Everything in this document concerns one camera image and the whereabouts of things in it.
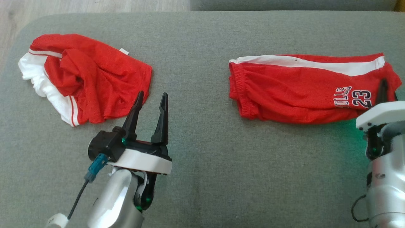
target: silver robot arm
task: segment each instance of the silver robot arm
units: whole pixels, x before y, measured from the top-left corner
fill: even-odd
[[[61,213],[52,216],[46,225],[66,227],[77,202],[88,183],[106,165],[112,166],[111,177],[102,194],[93,204],[87,221],[89,228],[140,228],[147,210],[153,201],[156,177],[167,175],[172,170],[168,155],[168,95],[162,96],[160,117],[150,142],[136,139],[136,124],[142,108],[143,91],[128,114],[122,127],[112,132],[100,131],[89,143],[88,155],[93,164],[85,175],[69,216]]]
[[[367,135],[368,221],[372,228],[405,227],[405,101],[380,103],[356,120]]]

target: red shorts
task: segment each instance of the red shorts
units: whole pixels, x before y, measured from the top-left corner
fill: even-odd
[[[23,79],[74,127],[128,115],[141,90],[146,101],[152,67],[126,54],[79,34],[45,34],[18,66]]]
[[[320,124],[358,117],[375,105],[382,79],[388,100],[401,80],[384,55],[245,56],[229,61],[230,98],[242,117]]]

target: white stripe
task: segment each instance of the white stripe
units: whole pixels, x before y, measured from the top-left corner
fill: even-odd
[[[73,102],[73,123],[78,126],[79,121],[77,120],[77,114],[79,113],[79,110],[77,109],[77,103],[76,100],[73,96],[72,97],[72,102]]]
[[[331,62],[312,62],[305,59],[293,56],[244,56],[236,60],[231,59],[229,62],[240,64],[243,62],[264,64],[264,65],[277,65],[281,67],[308,67],[324,69],[336,73],[345,74],[348,76],[364,75],[370,71],[380,69],[384,66],[384,56],[370,62],[345,62],[345,63],[331,63]]]
[[[34,55],[47,55],[47,56],[54,56],[58,58],[62,58],[61,53],[57,52],[51,52],[51,51],[33,51],[31,49],[28,50],[29,53],[34,54]]]

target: gray couch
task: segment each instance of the gray couch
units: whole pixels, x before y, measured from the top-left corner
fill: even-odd
[[[43,227],[68,214],[90,160],[89,141],[123,119],[72,128],[21,78],[17,62],[44,33],[79,33],[153,67],[138,123],[148,140],[169,94],[173,172],[158,177],[144,227],[360,228],[366,142],[355,121],[290,125],[240,118],[228,60],[264,54],[384,52],[405,79],[405,14],[260,11],[54,15],[26,26],[0,83],[0,227]],[[397,91],[405,97],[405,90]],[[68,227],[85,227],[109,169],[89,184]],[[367,216],[364,203],[356,208]]]
[[[192,11],[392,11],[396,0],[190,0]]]

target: black cable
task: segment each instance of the black cable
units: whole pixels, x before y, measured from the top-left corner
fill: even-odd
[[[354,204],[353,204],[353,206],[352,206],[352,217],[353,217],[353,219],[354,219],[356,222],[366,222],[366,221],[369,220],[368,218],[367,218],[367,219],[356,219],[356,217],[354,216],[354,207],[356,206],[356,204],[357,204],[357,202],[358,202],[359,200],[361,200],[361,199],[363,199],[363,198],[365,198],[365,197],[366,197],[366,195],[364,194],[364,195],[360,196],[359,198],[357,198],[357,200],[354,202]]]
[[[75,209],[76,209],[77,203],[79,202],[80,196],[82,195],[82,193],[83,193],[83,191],[84,191],[84,189],[86,188],[86,186],[87,186],[88,183],[89,183],[89,180],[86,180],[86,181],[84,182],[83,186],[81,187],[80,192],[79,192],[79,194],[78,194],[77,197],[76,197],[76,201],[75,201],[75,203],[73,204],[72,210],[71,210],[70,213],[69,213],[68,220],[70,220],[70,218],[72,217],[73,212],[74,212]]]

